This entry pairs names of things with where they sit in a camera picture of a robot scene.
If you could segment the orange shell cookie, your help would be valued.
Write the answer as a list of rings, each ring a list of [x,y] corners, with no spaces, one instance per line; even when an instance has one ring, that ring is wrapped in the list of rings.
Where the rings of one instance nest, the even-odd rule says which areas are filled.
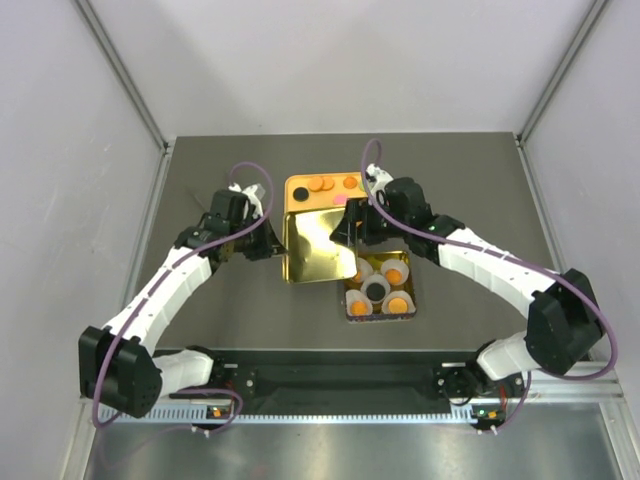
[[[368,315],[368,305],[362,301],[355,301],[349,306],[349,314],[351,316],[366,316]]]

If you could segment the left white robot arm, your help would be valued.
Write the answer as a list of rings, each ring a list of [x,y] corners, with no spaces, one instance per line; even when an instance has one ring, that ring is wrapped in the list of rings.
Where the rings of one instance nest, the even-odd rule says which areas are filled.
[[[216,191],[210,209],[179,234],[134,299],[103,327],[84,330],[78,341],[82,396],[141,418],[159,398],[190,387],[209,397],[224,390],[227,374],[209,350],[189,347],[161,356],[155,351],[187,300],[232,256],[258,261],[285,253],[263,197],[259,184]]]

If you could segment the gold tin lid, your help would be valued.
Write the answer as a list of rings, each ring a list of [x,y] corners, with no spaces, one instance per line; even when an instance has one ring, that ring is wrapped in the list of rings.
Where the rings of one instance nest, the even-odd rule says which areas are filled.
[[[330,239],[344,208],[289,212],[283,220],[283,279],[290,284],[338,281],[357,273],[354,252]]]

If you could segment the gold cookie tin box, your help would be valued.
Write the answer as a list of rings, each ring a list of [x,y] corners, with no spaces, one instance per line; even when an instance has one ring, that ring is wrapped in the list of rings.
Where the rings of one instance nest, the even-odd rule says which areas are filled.
[[[361,284],[357,284],[355,282],[352,281],[352,277],[345,279],[343,281],[343,290],[344,290],[344,295],[343,295],[343,300],[342,300],[342,305],[344,306],[344,313],[345,313],[345,317],[347,319],[348,322],[350,323],[381,323],[381,322],[400,322],[400,321],[407,321],[410,320],[411,318],[413,318],[416,313],[417,313],[417,300],[416,300],[416,294],[415,294],[415,289],[414,289],[414,284],[413,284],[413,276],[412,276],[412,271],[411,271],[411,265],[410,265],[410,261],[409,261],[409,255],[407,252],[405,251],[389,251],[389,252],[378,252],[378,253],[369,253],[369,254],[365,254],[365,255],[361,255],[359,257],[365,258],[373,267],[374,269],[374,273],[380,273],[380,266],[381,264],[390,259],[390,258],[396,258],[396,259],[400,259],[403,260],[409,267],[410,273],[409,273],[409,277],[407,279],[407,281],[401,285],[401,286],[391,286],[391,292],[392,291],[398,291],[398,290],[403,290],[406,291],[413,299],[415,307],[416,307],[416,311],[413,314],[409,314],[409,315],[388,315],[388,314],[383,314],[381,311],[381,307],[382,307],[382,303],[380,304],[372,304],[373,305],[373,313],[369,316],[365,316],[365,317],[352,317],[349,316],[346,312],[346,301],[345,301],[345,292],[347,290],[351,290],[351,289],[357,289],[360,290],[360,287],[362,285]]]

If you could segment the black sandwich cookie bottom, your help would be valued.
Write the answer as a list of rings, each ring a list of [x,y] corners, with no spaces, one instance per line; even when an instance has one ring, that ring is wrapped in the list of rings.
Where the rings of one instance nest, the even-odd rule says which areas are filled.
[[[371,302],[379,303],[386,297],[386,288],[380,283],[371,283],[366,288],[366,295]]]

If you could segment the metal tongs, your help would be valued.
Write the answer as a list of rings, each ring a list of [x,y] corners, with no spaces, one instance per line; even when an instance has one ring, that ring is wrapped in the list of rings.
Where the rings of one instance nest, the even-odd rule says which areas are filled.
[[[206,205],[205,203],[200,199],[199,195],[197,194],[196,191],[194,191],[193,189],[186,187],[185,191],[188,195],[188,197],[202,210],[205,211],[206,210]]]

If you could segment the chocolate chip cookie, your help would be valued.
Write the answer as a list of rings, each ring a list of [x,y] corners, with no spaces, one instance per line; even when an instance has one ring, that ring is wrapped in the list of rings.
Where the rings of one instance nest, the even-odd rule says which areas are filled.
[[[395,269],[389,269],[385,273],[387,281],[392,285],[399,285],[404,282],[403,274]]]

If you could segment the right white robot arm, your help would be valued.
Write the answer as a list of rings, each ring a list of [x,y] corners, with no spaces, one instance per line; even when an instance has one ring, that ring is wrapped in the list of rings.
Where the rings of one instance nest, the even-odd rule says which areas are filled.
[[[466,363],[465,392],[487,396],[505,378],[531,370],[564,375],[604,336],[585,274],[541,269],[485,242],[462,222],[433,213],[409,177],[366,180],[368,197],[347,201],[332,241],[355,248],[400,238],[415,255],[486,288],[526,320],[525,330],[485,343]]]

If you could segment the round dotted biscuit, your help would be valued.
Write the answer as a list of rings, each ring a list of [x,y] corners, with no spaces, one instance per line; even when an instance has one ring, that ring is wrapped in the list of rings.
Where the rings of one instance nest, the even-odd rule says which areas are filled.
[[[391,298],[387,304],[388,310],[392,314],[401,314],[409,311],[408,302],[401,297]]]

